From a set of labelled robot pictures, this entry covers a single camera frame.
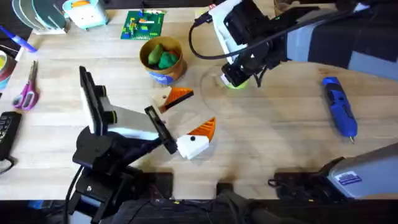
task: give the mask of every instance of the label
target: label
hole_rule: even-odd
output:
[[[163,85],[169,85],[174,82],[174,79],[168,75],[158,74],[154,72],[149,72],[156,81]]]
[[[356,175],[356,173],[354,171],[348,171],[348,172],[336,175],[335,179],[343,186],[362,181],[362,179],[358,175]]]

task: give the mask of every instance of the blue pen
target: blue pen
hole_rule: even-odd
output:
[[[336,77],[326,77],[322,81],[329,102],[330,113],[341,135],[348,137],[354,144],[358,125],[351,112],[347,96]]]
[[[11,38],[11,40],[13,40],[15,43],[19,44],[21,47],[24,47],[25,49],[27,49],[29,52],[36,52],[37,49],[34,48],[33,46],[31,46],[30,44],[28,44],[28,42],[26,42],[24,39],[20,38],[19,36],[9,32],[8,30],[6,30],[3,26],[0,26],[0,30],[2,30],[9,38]]]

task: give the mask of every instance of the orange and white object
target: orange and white object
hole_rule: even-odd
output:
[[[160,94],[152,101],[160,116],[166,113],[169,108],[191,96],[193,96],[193,90],[190,88],[167,87],[161,90]],[[192,159],[207,149],[215,133],[215,128],[216,118],[211,118],[188,134],[177,137],[177,148],[181,156]]]
[[[177,138],[177,148],[182,157],[192,159],[209,147],[216,129],[216,118],[211,118],[187,135]]]

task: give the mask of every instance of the green toy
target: green toy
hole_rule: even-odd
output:
[[[163,52],[162,56],[160,57],[159,68],[160,69],[170,68],[171,66],[175,65],[177,61],[178,58],[174,54]]]
[[[144,12],[129,11],[120,39],[151,40],[162,32],[165,11],[146,9]]]
[[[162,57],[162,53],[163,47],[160,44],[156,45],[155,48],[148,55],[148,64],[155,65],[159,63],[159,60]]]

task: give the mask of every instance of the blue tool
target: blue tool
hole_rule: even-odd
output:
[[[336,77],[326,77],[322,81],[328,98],[330,113],[341,135],[348,137],[354,144],[354,137],[358,132],[351,106],[349,105],[343,87]]]

